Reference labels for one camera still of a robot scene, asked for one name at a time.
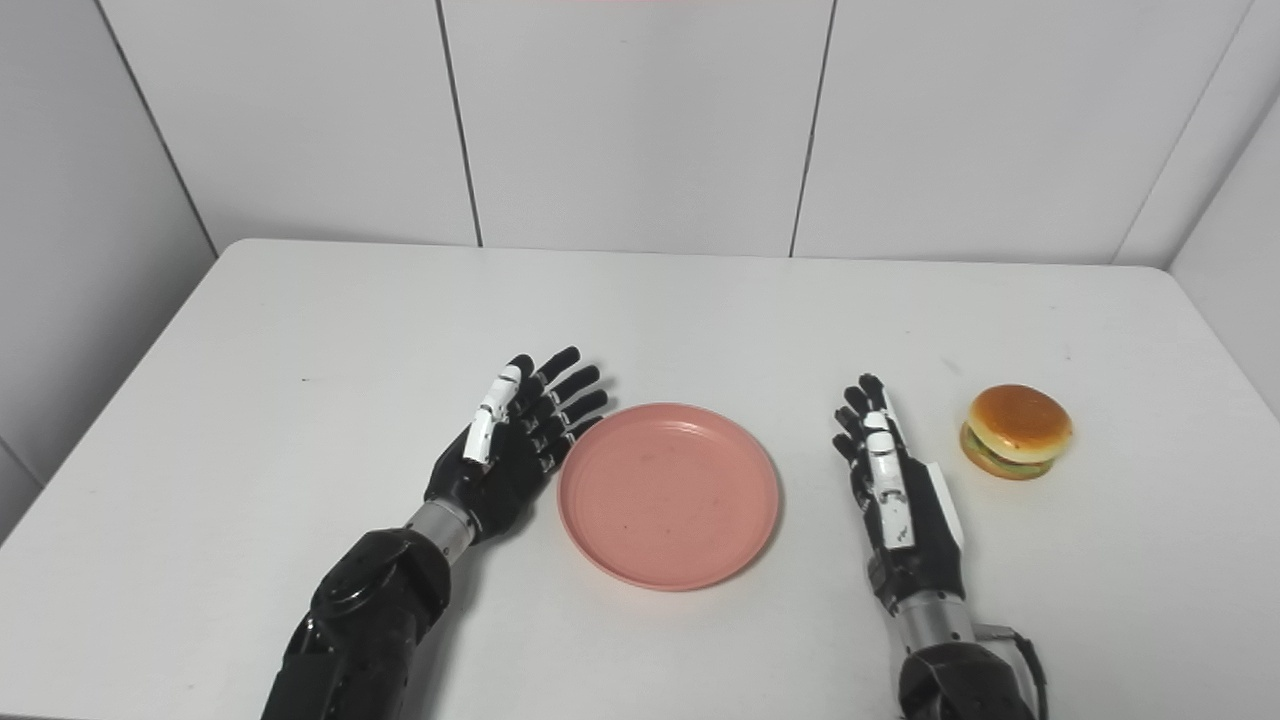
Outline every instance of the hamburger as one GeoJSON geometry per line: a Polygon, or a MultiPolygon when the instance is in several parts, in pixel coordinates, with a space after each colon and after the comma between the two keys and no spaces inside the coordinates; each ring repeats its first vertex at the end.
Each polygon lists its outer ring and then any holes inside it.
{"type": "Polygon", "coordinates": [[[974,465],[1010,480],[1048,473],[1071,439],[1071,418],[1052,397],[1027,386],[982,391],[960,427],[960,447],[974,465]]]}

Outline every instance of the wrist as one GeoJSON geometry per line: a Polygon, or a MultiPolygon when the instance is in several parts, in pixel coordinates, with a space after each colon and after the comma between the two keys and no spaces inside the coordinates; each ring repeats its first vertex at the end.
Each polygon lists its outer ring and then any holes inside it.
{"type": "Polygon", "coordinates": [[[451,566],[471,546],[476,534],[471,515],[443,497],[428,498],[404,528],[440,548],[451,566]]]}

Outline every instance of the silver forearm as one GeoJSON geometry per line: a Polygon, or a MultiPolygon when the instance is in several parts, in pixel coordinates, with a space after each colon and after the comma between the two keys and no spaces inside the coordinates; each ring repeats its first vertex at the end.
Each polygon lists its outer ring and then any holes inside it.
{"type": "Polygon", "coordinates": [[[948,642],[974,642],[973,620],[960,596],[922,591],[897,603],[893,615],[908,653],[948,642]]]}
{"type": "Polygon", "coordinates": [[[404,527],[440,548],[449,565],[458,561],[476,534],[471,518],[462,509],[443,498],[424,502],[404,527]]]}

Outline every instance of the pink plate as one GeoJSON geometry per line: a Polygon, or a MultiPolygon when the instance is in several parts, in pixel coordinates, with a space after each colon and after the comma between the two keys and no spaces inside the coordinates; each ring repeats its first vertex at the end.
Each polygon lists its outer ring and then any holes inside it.
{"type": "Polygon", "coordinates": [[[769,539],[778,480],[746,430],[709,410],[660,402],[611,415],[570,451],[564,529],[605,573],[662,591],[713,585],[769,539]]]}

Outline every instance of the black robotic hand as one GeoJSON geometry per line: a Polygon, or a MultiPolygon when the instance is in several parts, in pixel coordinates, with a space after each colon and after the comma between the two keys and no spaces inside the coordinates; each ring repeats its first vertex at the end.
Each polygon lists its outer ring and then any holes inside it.
{"type": "Polygon", "coordinates": [[[365,533],[320,580],[284,651],[264,720],[394,720],[413,653],[449,605],[451,565],[468,544],[508,532],[570,446],[596,421],[594,365],[568,347],[536,373],[521,355],[472,423],[440,455],[403,528],[365,533]]]}
{"type": "Polygon", "coordinates": [[[913,457],[902,441],[884,383],[865,374],[845,388],[832,438],[849,461],[854,497],[874,555],[868,574],[886,610],[920,591],[964,598],[959,520],[941,474],[913,457]]]}
{"type": "Polygon", "coordinates": [[[550,387],[580,359],[576,347],[567,347],[534,372],[527,355],[515,357],[485,397],[476,420],[435,461],[425,500],[465,512],[474,523],[472,544],[509,530],[573,442],[600,420],[591,415],[608,401],[603,389],[573,400],[600,379],[595,365],[550,387]],[[500,406],[504,397],[509,400],[500,406]],[[488,443],[477,436],[488,436],[488,443]]]}
{"type": "Polygon", "coordinates": [[[906,660],[897,700],[908,720],[1047,720],[1044,673],[1011,628],[975,625],[960,577],[964,536],[937,465],[911,457],[884,384],[863,375],[836,411],[847,434],[832,438],[849,461],[872,559],[872,591],[888,611],[906,660]],[[1011,641],[1036,684],[1034,715],[1012,667],[984,641],[1011,641]]]}

